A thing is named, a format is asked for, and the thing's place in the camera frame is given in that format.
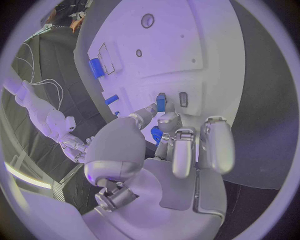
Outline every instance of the white humanoid robot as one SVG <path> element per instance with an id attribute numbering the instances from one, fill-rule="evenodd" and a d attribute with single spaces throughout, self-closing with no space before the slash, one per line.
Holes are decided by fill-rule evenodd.
<path id="1" fill-rule="evenodd" d="M 86 178 L 100 187 L 96 210 L 122 239 L 194 240 L 217 234 L 227 208 L 222 174 L 235 162 L 231 128 L 223 117 L 209 117 L 201 126 L 196 156 L 195 128 L 183 126 L 174 104 L 166 102 L 158 119 L 163 136 L 155 158 L 145 160 L 141 130 L 157 114 L 155 103 L 113 120 L 84 144 L 70 133 L 74 118 L 38 98 L 12 68 L 4 87 L 68 158 L 84 163 Z"/>

